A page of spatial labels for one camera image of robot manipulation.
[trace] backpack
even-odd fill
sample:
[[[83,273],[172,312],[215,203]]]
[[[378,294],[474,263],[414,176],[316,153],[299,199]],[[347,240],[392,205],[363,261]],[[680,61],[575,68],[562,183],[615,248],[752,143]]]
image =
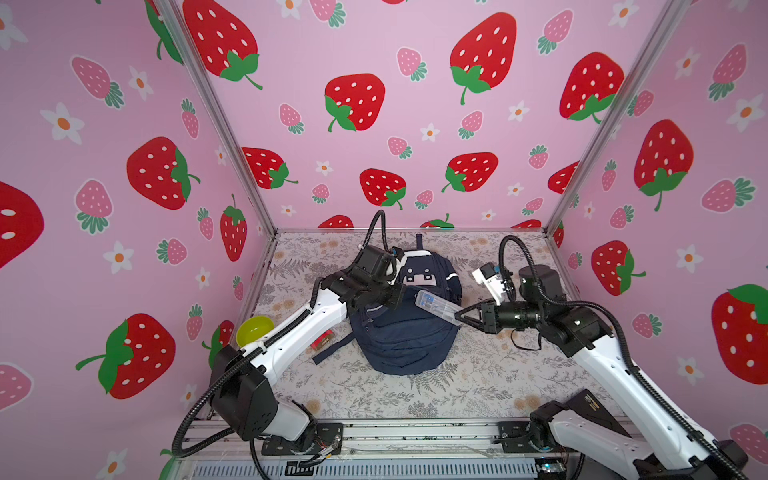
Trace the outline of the backpack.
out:
[[[352,333],[317,354],[315,364],[353,339],[374,370],[388,375],[415,375],[445,360],[459,327],[417,307],[415,298],[424,289],[461,304],[458,274],[446,258],[424,250],[420,233],[416,250],[405,250],[403,256],[406,262],[397,273],[397,280],[406,286],[400,307],[367,306],[355,312],[349,317]]]

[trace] white flower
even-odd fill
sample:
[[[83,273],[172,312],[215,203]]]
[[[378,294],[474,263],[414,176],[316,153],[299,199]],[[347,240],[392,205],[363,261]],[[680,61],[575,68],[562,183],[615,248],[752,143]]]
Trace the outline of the white flower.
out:
[[[742,133],[751,121],[759,120],[766,116],[766,112],[759,108],[762,102],[763,94],[757,95],[751,101],[737,100],[736,113],[728,117],[725,123],[729,125],[736,124],[736,129],[739,133]]]
[[[750,3],[750,0],[730,0],[730,3],[728,4],[728,9],[736,7],[736,10],[738,10],[739,13],[741,13],[744,11],[744,9],[749,3]]]
[[[120,475],[125,472],[125,455],[128,453],[128,449],[123,450],[120,453],[109,452],[107,455],[107,464],[96,474],[97,480],[112,480],[115,475]]]
[[[680,368],[677,369],[677,374],[679,376],[684,376],[688,378],[688,382],[691,385],[696,385],[696,379],[702,379],[704,378],[704,374],[696,368],[696,359],[681,359],[680,357],[677,357],[677,363],[680,365]]]
[[[131,71],[131,79],[128,81],[128,84],[131,86],[131,88],[135,88],[136,90],[139,90],[139,95],[141,95],[141,100],[147,100],[147,94],[153,94],[154,90],[152,90],[152,87],[149,86],[147,83],[147,72],[146,71],[136,71],[135,68],[128,65],[128,70]]]
[[[323,174],[324,177],[328,176],[328,172],[332,172],[333,169],[330,166],[330,162],[315,162],[317,164],[317,168],[315,169],[315,172],[320,172]]]
[[[519,104],[512,105],[509,108],[510,115],[508,120],[523,121],[523,115],[527,114],[529,111],[531,111],[531,109],[525,106],[523,100],[520,100]]]
[[[0,48],[8,50],[11,47],[11,40],[27,43],[27,37],[16,28],[16,25],[13,25],[11,7],[5,3],[0,3],[0,25],[3,25],[3,28],[0,28]]]
[[[427,128],[422,128],[422,141],[435,141],[435,137],[437,137],[438,133],[440,133],[440,130],[435,128],[435,124],[429,124]]]
[[[61,140],[64,137],[69,138],[76,144],[82,143],[78,130],[85,126],[85,122],[79,118],[69,116],[69,111],[61,102],[56,104],[56,111],[40,110],[40,115],[53,125],[51,136],[54,140]]]
[[[200,273],[195,275],[194,279],[197,280],[198,290],[202,290],[204,286],[210,286],[210,272],[207,272],[204,266],[200,267]]]
[[[592,207],[592,202],[584,206],[584,216],[590,220],[592,220],[592,214],[594,213],[594,207]]]
[[[677,261],[677,268],[687,268],[689,272],[693,273],[696,270],[696,264],[701,263],[704,257],[696,255],[696,246],[690,245],[687,249],[677,249],[677,256],[680,258]]]
[[[194,395],[194,391],[197,390],[197,384],[190,385],[187,384],[187,388],[184,389],[184,394],[179,399],[179,402],[182,402],[184,404],[184,408],[188,409],[190,404],[197,400],[197,397]]]
[[[281,10],[283,18],[286,18],[288,15],[290,15],[298,20],[299,7],[303,1],[304,0],[277,0],[277,4],[283,6],[283,9]]]
[[[623,2],[614,3],[614,16],[611,21],[608,22],[608,26],[619,24],[624,28],[627,26],[627,20],[632,16],[640,7],[634,5],[634,0],[624,0]]]
[[[694,72],[694,63],[699,59],[701,53],[694,53],[694,48],[688,48],[685,52],[685,56],[674,63],[677,67],[677,73],[674,75],[674,79],[677,80],[682,76],[690,77],[690,74]]]
[[[114,251],[107,252],[103,255],[104,260],[112,263],[112,274],[116,274],[120,270],[131,270],[131,257],[134,255],[134,249],[123,248],[123,244],[120,242],[114,243]]]
[[[520,182],[512,185],[511,187],[507,187],[509,189],[509,192],[507,192],[507,195],[515,195],[516,197],[525,190],[525,187],[520,186]]]
[[[224,150],[224,148],[219,145],[219,147],[214,151],[216,154],[216,161],[219,163],[219,165],[223,165],[226,167],[227,165],[227,152]]]
[[[614,130],[611,132],[611,140],[616,140],[616,135],[619,133],[619,130],[621,130],[621,124],[614,127]]]

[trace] pink wall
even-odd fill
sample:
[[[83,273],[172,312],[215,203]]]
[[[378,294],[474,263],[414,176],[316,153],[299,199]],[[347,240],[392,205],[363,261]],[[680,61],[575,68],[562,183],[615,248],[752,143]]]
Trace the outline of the pink wall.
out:
[[[564,220],[569,234],[560,249],[582,298],[622,319],[635,358],[656,383],[716,436],[753,455],[751,478],[768,477],[768,119],[760,103],[767,16],[767,4],[747,0],[689,8],[641,89],[652,103],[641,94],[634,115],[624,117]],[[729,91],[731,81],[726,97],[710,100],[710,86]],[[605,173],[610,161],[615,180]],[[667,178],[651,181],[659,166]],[[614,241],[624,245],[605,247]],[[626,259],[608,265],[624,255],[619,250],[631,251],[634,272],[646,276],[629,276]],[[617,261],[624,265],[615,268]]]
[[[143,2],[14,1],[0,19],[0,478],[39,478],[42,466],[61,478],[158,478],[187,393],[208,382],[201,342],[237,321],[233,279],[247,292],[266,237],[232,165],[217,161],[220,140],[185,67],[165,47],[157,58]],[[73,70],[75,56],[95,63],[75,59]],[[194,118],[182,115],[185,98]],[[156,137],[169,140],[140,149]],[[176,148],[200,178],[187,202]],[[237,261],[220,234],[231,194],[247,225]],[[163,239],[186,256],[171,240],[159,261]],[[202,320],[188,322],[196,304]]]
[[[546,222],[561,198],[550,185],[557,190],[557,181],[570,178],[568,166],[597,127],[588,115],[568,117],[585,103],[582,95],[598,95],[584,111],[610,104],[592,102],[616,92],[620,70],[629,70],[664,4],[179,3],[237,140],[249,148],[271,217],[278,227],[300,228],[337,215],[348,217],[337,226],[351,220],[364,227],[384,202],[391,204],[393,227],[418,227],[447,214],[457,227]],[[212,5],[216,17],[208,12]],[[231,49],[237,54],[227,58]],[[463,71],[473,65],[482,69],[479,79]],[[471,88],[464,105],[463,85]],[[348,129],[352,124],[356,131]],[[531,154],[539,145],[547,150]],[[468,166],[473,158],[480,168]],[[460,174],[467,169],[468,178],[452,178],[466,191],[451,186],[448,166]],[[363,182],[371,185],[361,185],[364,171]]]

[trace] red strawberry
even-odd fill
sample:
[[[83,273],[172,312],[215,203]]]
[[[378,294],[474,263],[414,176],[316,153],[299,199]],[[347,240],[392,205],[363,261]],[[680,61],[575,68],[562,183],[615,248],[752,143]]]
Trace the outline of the red strawberry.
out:
[[[29,195],[0,182],[0,268],[37,241],[45,222]]]
[[[265,148],[243,147],[243,153],[259,187],[270,189],[282,187],[285,182],[299,183],[298,180],[288,180],[288,165],[275,152]]]
[[[184,0],[184,21],[205,68],[217,77],[240,81],[259,67],[259,47],[253,33],[214,0]]]
[[[187,258],[187,248],[179,240],[171,238],[170,240],[163,239],[157,245],[157,259],[163,263],[170,263],[171,265],[178,265]]]
[[[608,163],[605,164],[605,172],[603,172],[603,192],[607,192],[613,187],[616,181],[616,161],[611,158]]]
[[[144,5],[147,7],[147,17],[149,18],[149,23],[152,25],[154,32],[157,33],[157,36],[160,37],[160,41],[157,43],[157,60],[162,59],[160,57],[160,46],[165,45],[165,51],[168,52],[170,57],[184,65],[184,60],[181,59],[181,55],[179,55],[179,51],[176,48],[174,41],[170,38],[168,29],[163,23],[160,12],[157,11],[157,6],[155,6],[154,0],[144,0]]]
[[[661,208],[661,196],[683,181],[694,163],[694,147],[672,121],[655,123],[643,140],[634,165],[634,184],[649,197],[659,196],[654,211]]]
[[[208,214],[208,210],[200,208],[197,211],[197,221],[200,222],[200,233],[203,234],[205,240],[212,240],[214,238],[214,219]]]
[[[98,379],[106,393],[129,399],[159,379],[174,362],[176,343],[154,318],[137,313],[126,319],[107,338],[106,354],[79,362],[76,370],[104,359]]]
[[[571,31],[574,21],[573,10],[563,10],[544,26],[544,36],[538,39],[538,53],[549,55],[558,47],[558,43],[565,40]]]
[[[304,132],[304,124],[301,123],[301,115],[295,108],[288,104],[280,105],[280,121],[288,127],[292,134],[301,135]]]
[[[741,78],[746,70],[746,45],[739,43],[726,54],[717,64],[712,73],[713,84],[710,85],[710,100],[718,101],[725,98],[734,88],[733,83]]]
[[[649,313],[648,315],[641,313],[634,317],[634,320],[632,320],[632,328],[634,328],[635,332],[640,333],[641,336],[644,336],[647,339],[661,334],[661,322],[659,321],[659,317],[655,316],[653,313]]]
[[[614,211],[614,214],[611,215],[609,223],[613,228],[621,230],[627,226],[627,223],[632,223],[633,218],[634,208],[632,208],[631,205],[624,205],[623,208],[619,207]]]
[[[192,107],[192,102],[189,98],[185,98],[181,102],[181,110],[181,121],[187,128],[187,132],[189,132],[190,137],[197,138],[197,134],[200,132],[200,124],[197,122],[197,117],[195,117],[196,111]]]
[[[352,221],[349,217],[344,215],[336,215],[322,222],[317,228],[354,228]]]
[[[462,127],[459,128],[458,135],[463,140],[469,140],[475,136],[475,132],[480,130],[481,126],[482,112],[480,110],[473,111],[462,120]]]
[[[243,290],[245,287],[243,286],[243,281],[239,276],[235,276],[235,279],[232,280],[232,288],[235,289],[235,298],[238,300],[243,299]]]
[[[568,266],[573,270],[581,266],[581,252],[573,252],[568,257]]]
[[[768,383],[768,290],[758,285],[729,289],[712,304],[712,328],[726,368],[745,382]]]
[[[756,426],[743,423],[730,430],[730,437],[750,457],[764,465],[768,465],[768,432],[763,433]]]
[[[526,220],[525,222],[513,225],[511,228],[541,228],[541,220]]]
[[[363,131],[371,128],[384,103],[384,84],[370,73],[336,77],[326,85],[326,111],[333,124],[345,130]]]
[[[208,364],[211,369],[214,367],[216,354],[219,353],[225,345],[229,344],[234,328],[235,325],[231,321],[224,320],[210,338],[210,346],[206,345],[205,340],[203,340],[203,348],[210,350],[210,353],[208,354]]]
[[[397,51],[397,66],[400,73],[410,77],[411,81],[421,81],[427,75],[427,64],[422,61],[422,54],[412,48],[400,48]]]
[[[701,197],[701,206],[724,214],[734,206],[743,207],[754,198],[757,187],[751,180],[737,178],[735,182],[725,179],[717,182]]]
[[[429,204],[432,202],[432,200],[435,198],[435,195],[432,193],[431,190],[424,190],[419,195],[416,196],[416,202],[414,205],[416,205],[416,208],[419,210],[424,210],[429,206]]]
[[[560,248],[560,245],[563,244],[563,240],[565,239],[565,228],[563,227],[562,222],[560,222],[558,227],[554,229],[552,239],[554,240],[554,244]]]
[[[549,160],[549,153],[544,145],[536,145],[529,154],[531,157],[528,159],[528,163],[536,170],[544,168]]]
[[[547,182],[547,187],[549,187],[549,190],[552,190],[556,194],[562,195],[565,192],[565,188],[571,182],[571,178],[574,176],[576,167],[578,167],[578,162],[558,170],[551,177],[549,177],[549,181]]]
[[[533,213],[541,208],[541,205],[544,204],[544,199],[539,197],[535,198],[528,203],[525,204],[525,208],[523,209],[523,215],[526,217],[529,215],[533,215]]]
[[[406,195],[406,181],[399,175],[384,170],[369,168],[360,174],[360,187],[366,200],[377,207],[400,206],[400,200]]]
[[[331,28],[341,28],[344,25],[344,17],[346,12],[341,5],[341,2],[336,3],[336,0],[310,0],[312,5],[312,11],[315,12],[315,16],[321,22],[328,22],[328,26]]]
[[[634,271],[634,257],[624,242],[614,240],[600,245],[592,252],[592,271],[608,293],[619,296],[629,290],[633,276],[645,276]]]
[[[35,381],[21,367],[0,362],[0,412],[21,403],[34,387]]]
[[[392,155],[398,155],[400,158],[410,158],[413,155],[413,150],[408,146],[408,142],[402,138],[390,137],[386,144]]]
[[[327,185],[319,184],[312,189],[312,200],[314,200],[316,204],[322,205],[328,200],[330,194]]]
[[[440,191],[445,193],[445,189],[450,186],[457,192],[473,192],[485,185],[496,171],[496,167],[498,167],[498,157],[491,152],[453,157],[445,170],[445,179],[449,183]]]
[[[627,115],[630,117],[640,117],[654,103],[654,94],[648,90],[643,90],[639,95],[635,95],[627,108]]]
[[[624,82],[624,71],[604,53],[593,51],[578,61],[571,70],[560,98],[560,116],[569,120],[584,120],[611,106],[616,92]]]
[[[80,210],[76,218],[83,231],[95,235],[109,227],[107,217],[112,215],[112,200],[100,181],[86,180],[74,196],[74,205]]]
[[[232,194],[232,204],[224,209],[219,222],[221,241],[224,242],[224,250],[231,261],[236,262],[245,248],[245,239],[248,237],[248,225],[243,211],[237,208],[235,196]]]
[[[123,92],[120,91],[120,85],[116,81],[110,82],[109,74],[104,67],[80,55],[73,55],[70,62],[72,71],[93,98],[103,100],[108,107],[120,110],[125,104]]]
[[[515,17],[499,12],[486,18],[464,35],[451,51],[453,81],[479,94],[500,84],[509,73],[518,24]]]
[[[178,210],[189,200],[192,192],[187,172],[187,159],[174,142],[156,137],[139,147],[126,165],[128,181],[138,193],[168,210]]]
[[[451,214],[445,214],[445,220],[435,219],[422,223],[422,228],[453,228],[453,223],[448,223],[448,217]]]
[[[190,309],[189,316],[187,319],[187,337],[190,341],[194,341],[203,328],[203,307],[195,303]]]

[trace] green bowl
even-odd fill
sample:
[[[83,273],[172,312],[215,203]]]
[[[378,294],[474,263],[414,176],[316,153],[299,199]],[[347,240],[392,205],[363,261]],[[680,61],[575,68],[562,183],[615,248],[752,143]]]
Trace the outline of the green bowl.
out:
[[[243,348],[245,345],[260,339],[273,328],[275,328],[275,324],[268,316],[251,317],[237,329],[235,336],[237,346]]]

